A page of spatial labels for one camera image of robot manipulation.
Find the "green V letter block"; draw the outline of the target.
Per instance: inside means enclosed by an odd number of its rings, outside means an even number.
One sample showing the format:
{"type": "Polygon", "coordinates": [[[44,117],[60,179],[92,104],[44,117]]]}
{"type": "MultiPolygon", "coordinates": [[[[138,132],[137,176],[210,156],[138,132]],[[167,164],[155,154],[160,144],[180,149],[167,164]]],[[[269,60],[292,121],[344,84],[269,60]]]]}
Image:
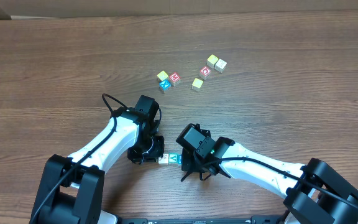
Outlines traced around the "green V letter block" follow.
{"type": "Polygon", "coordinates": [[[168,155],[168,163],[169,164],[178,164],[179,157],[180,156],[178,154],[170,153],[168,155]]]}

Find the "white M violin block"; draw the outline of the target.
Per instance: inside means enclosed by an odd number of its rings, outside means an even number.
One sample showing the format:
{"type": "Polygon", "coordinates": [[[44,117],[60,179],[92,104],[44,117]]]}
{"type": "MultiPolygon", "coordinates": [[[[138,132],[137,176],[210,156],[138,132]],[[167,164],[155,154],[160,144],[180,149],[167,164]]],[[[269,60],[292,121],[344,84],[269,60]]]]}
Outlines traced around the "white M violin block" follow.
{"type": "Polygon", "coordinates": [[[162,157],[159,157],[158,163],[162,165],[169,164],[169,154],[164,153],[162,157]]]}

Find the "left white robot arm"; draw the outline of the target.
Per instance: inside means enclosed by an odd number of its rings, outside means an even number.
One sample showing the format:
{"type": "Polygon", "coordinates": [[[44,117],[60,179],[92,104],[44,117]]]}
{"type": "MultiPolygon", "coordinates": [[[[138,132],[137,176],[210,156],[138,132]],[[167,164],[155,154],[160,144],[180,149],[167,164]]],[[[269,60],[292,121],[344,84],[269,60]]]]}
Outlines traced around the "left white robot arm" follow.
{"type": "Polygon", "coordinates": [[[126,153],[135,164],[163,156],[157,135],[162,112],[155,103],[120,107],[86,146],[67,157],[54,154],[45,163],[31,223],[119,223],[101,208],[106,172],[126,153]]]}

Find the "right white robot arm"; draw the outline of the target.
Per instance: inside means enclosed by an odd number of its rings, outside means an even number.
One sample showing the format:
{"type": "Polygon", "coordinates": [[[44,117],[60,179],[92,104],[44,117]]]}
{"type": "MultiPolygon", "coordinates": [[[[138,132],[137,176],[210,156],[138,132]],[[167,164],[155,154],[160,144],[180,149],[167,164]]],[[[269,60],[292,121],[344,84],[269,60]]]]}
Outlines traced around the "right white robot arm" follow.
{"type": "Polygon", "coordinates": [[[252,182],[283,198],[284,223],[357,223],[358,190],[316,158],[306,165],[282,162],[229,138],[179,137],[196,171],[252,182]]]}

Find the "blue X letter block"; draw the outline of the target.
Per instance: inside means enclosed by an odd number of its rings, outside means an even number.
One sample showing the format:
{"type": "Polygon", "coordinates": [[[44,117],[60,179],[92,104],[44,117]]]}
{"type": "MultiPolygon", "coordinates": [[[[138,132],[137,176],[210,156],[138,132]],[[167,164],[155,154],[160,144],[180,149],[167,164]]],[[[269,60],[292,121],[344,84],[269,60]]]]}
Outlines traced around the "blue X letter block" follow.
{"type": "Polygon", "coordinates": [[[163,93],[166,93],[168,90],[170,90],[172,87],[172,84],[167,80],[163,80],[159,83],[159,88],[163,93]]]}

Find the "yellow block beside M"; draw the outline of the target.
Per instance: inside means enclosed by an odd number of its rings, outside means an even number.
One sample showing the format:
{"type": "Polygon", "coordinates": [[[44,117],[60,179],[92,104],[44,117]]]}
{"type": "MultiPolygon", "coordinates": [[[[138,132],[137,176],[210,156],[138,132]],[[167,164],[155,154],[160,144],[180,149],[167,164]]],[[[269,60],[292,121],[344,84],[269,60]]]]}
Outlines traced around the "yellow block beside M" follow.
{"type": "Polygon", "coordinates": [[[169,77],[168,74],[167,74],[164,70],[162,70],[161,72],[159,72],[159,73],[157,74],[157,79],[158,79],[159,82],[163,82],[163,81],[166,80],[168,77],[169,77]]]}

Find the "red M letter block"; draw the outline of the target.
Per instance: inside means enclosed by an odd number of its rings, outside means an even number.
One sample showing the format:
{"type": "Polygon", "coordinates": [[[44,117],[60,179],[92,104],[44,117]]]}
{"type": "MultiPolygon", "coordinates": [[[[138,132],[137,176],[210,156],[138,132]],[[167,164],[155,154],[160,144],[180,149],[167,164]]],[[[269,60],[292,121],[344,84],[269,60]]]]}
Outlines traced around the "red M letter block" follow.
{"type": "Polygon", "coordinates": [[[177,72],[172,73],[169,77],[169,82],[173,85],[176,86],[177,84],[179,84],[181,82],[181,76],[179,76],[179,74],[177,74],[177,72]]]}

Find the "plain yellow top block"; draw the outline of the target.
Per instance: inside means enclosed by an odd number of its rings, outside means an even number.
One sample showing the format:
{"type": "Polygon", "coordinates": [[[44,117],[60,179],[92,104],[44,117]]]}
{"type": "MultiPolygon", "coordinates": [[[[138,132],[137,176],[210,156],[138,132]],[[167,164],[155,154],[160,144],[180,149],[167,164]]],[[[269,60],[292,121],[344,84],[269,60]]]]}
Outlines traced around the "plain yellow top block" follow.
{"type": "Polygon", "coordinates": [[[191,84],[191,88],[194,90],[194,91],[200,91],[201,90],[201,87],[203,85],[203,80],[199,79],[199,78],[195,78],[193,80],[193,83],[191,84]]]}

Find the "red circle letter block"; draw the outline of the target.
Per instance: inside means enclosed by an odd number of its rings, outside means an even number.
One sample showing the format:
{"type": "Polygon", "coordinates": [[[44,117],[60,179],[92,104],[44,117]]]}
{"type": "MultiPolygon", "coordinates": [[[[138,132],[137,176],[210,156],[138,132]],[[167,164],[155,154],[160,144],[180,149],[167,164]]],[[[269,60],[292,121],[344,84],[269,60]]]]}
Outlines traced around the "red circle letter block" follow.
{"type": "Polygon", "coordinates": [[[200,77],[203,80],[206,80],[211,74],[211,69],[208,66],[204,66],[201,70],[200,70],[200,77]]]}

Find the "far white picture block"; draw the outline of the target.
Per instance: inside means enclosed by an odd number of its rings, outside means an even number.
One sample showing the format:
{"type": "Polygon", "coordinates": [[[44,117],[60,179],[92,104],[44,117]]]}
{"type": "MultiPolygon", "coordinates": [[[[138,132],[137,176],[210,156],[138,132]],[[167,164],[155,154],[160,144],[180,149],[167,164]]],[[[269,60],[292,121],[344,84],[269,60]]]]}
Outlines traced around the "far white picture block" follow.
{"type": "Polygon", "coordinates": [[[222,73],[227,66],[227,62],[222,60],[221,58],[215,63],[214,69],[217,70],[219,73],[222,73]]]}

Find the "far yellow letter block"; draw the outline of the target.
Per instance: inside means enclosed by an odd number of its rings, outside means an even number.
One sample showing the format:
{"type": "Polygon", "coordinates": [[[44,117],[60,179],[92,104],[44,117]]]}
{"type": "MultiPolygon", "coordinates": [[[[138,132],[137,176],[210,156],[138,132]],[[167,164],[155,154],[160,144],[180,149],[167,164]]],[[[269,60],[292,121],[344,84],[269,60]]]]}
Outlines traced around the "far yellow letter block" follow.
{"type": "Polygon", "coordinates": [[[211,54],[206,61],[207,66],[214,68],[215,64],[218,62],[219,58],[214,54],[211,54]]]}

